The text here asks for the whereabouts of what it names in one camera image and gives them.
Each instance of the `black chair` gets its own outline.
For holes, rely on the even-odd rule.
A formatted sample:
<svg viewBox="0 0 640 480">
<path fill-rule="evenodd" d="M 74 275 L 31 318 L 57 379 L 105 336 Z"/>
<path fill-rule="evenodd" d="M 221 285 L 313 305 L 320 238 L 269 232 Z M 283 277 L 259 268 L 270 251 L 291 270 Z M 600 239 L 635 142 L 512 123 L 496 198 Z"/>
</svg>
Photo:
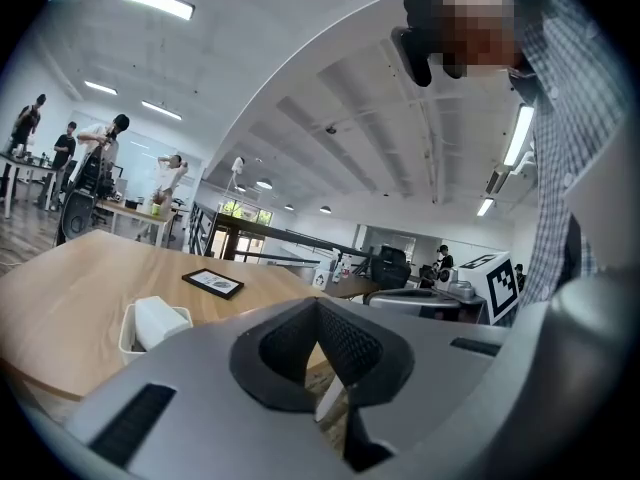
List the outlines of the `black chair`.
<svg viewBox="0 0 640 480">
<path fill-rule="evenodd" d="M 411 275 L 404 251 L 383 245 L 379 256 L 371 259 L 371 280 L 381 290 L 404 288 Z"/>
</svg>

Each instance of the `table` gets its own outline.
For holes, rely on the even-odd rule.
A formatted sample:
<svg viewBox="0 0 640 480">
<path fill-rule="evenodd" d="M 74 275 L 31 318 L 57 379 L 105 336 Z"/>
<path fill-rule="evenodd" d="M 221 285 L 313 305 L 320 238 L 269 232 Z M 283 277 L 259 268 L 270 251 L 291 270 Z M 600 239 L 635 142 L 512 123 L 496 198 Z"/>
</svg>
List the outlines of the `table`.
<svg viewBox="0 0 640 480">
<path fill-rule="evenodd" d="M 113 213 L 113 220 L 111 222 L 111 233 L 116 232 L 116 217 L 118 215 L 133 217 L 135 219 L 141 220 L 142 222 L 147 222 L 149 224 L 158 226 L 158 234 L 156 235 L 156 247 L 162 246 L 162 237 L 164 236 L 164 231 L 167 227 L 167 224 L 170 221 L 173 221 L 173 217 L 175 216 L 175 213 L 173 212 L 169 212 L 167 216 L 161 217 L 160 215 L 151 215 L 148 210 L 127 208 L 124 205 L 124 201 L 120 201 L 118 203 L 115 201 L 100 200 L 98 201 L 96 208 L 102 208 L 103 210 L 107 210 Z"/>
<path fill-rule="evenodd" d="M 313 267 L 286 265 L 284 268 L 309 284 L 313 281 L 313 273 L 315 270 Z M 350 275 L 346 279 L 340 279 L 337 283 L 329 281 L 327 287 L 324 289 L 324 293 L 330 297 L 337 297 L 338 299 L 351 299 L 358 295 L 364 295 L 366 297 L 370 293 L 377 292 L 378 290 L 380 290 L 380 287 L 371 279 Z"/>
<path fill-rule="evenodd" d="M 231 300 L 181 279 L 210 268 L 245 283 Z M 19 381 L 81 400 L 124 367 L 118 350 L 128 304 L 158 295 L 195 325 L 287 300 L 319 297 L 282 267 L 215 260 L 94 230 L 0 277 L 0 358 Z M 316 346 L 308 367 L 326 359 Z"/>
<path fill-rule="evenodd" d="M 55 169 L 51 167 L 40 167 L 39 165 L 27 164 L 22 160 L 19 160 L 11 155 L 7 155 L 5 153 L 0 153 L 0 159 L 5 161 L 11 167 L 9 171 L 9 180 L 7 183 L 7 193 L 4 198 L 4 218 L 8 219 L 11 217 L 11 193 L 13 192 L 13 185 L 16 182 L 16 171 L 18 169 L 29 169 L 29 180 L 27 181 L 27 201 L 29 201 L 29 192 L 31 190 L 31 181 L 33 180 L 33 173 L 39 172 L 41 174 L 52 174 L 53 177 L 51 179 L 51 183 L 49 183 L 49 190 L 47 191 L 47 201 L 45 204 L 45 211 L 49 211 L 49 205 L 51 203 L 51 193 L 53 192 L 53 187 L 56 184 L 56 173 Z M 39 162 L 39 158 L 35 158 L 34 162 Z"/>
</svg>

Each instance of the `plaid shirt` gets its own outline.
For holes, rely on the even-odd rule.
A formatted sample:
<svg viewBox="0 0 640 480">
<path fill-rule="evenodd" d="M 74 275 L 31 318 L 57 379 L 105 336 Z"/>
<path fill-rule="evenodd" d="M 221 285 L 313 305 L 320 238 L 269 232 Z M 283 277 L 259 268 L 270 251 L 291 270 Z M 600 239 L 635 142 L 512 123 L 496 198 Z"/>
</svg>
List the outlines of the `plaid shirt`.
<svg viewBox="0 0 640 480">
<path fill-rule="evenodd" d="M 571 214 L 564 191 L 621 122 L 629 109 L 631 91 L 606 38 L 575 0 L 514 3 L 516 16 L 523 16 L 522 51 L 535 73 L 512 77 L 523 99 L 535 101 L 539 221 L 520 301 L 524 307 L 551 298 L 567 274 Z M 578 256 L 579 272 L 574 275 L 597 271 L 584 236 Z"/>
</svg>

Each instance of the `wooden floor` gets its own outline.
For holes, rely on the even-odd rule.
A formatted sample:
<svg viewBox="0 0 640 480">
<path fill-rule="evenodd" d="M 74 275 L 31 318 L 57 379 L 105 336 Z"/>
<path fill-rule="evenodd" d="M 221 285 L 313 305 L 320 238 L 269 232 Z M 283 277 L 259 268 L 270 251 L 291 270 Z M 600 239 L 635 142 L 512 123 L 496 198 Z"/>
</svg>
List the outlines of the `wooden floor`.
<svg viewBox="0 0 640 480">
<path fill-rule="evenodd" d="M 4 203 L 0 204 L 0 276 L 6 274 L 16 263 L 24 263 L 34 256 L 53 247 L 60 212 L 46 212 L 33 204 L 38 197 L 41 185 L 34 184 L 29 198 L 26 198 L 26 185 L 18 183 L 16 190 L 17 201 L 11 205 L 11 217 L 4 218 Z M 97 229 L 111 231 L 112 215 L 106 215 L 107 223 L 101 223 Z M 169 244 L 170 249 L 181 250 L 184 237 L 183 220 L 175 222 L 172 234 L 175 240 Z M 135 238 L 141 224 L 133 219 L 118 216 L 116 234 L 127 238 Z"/>
</svg>

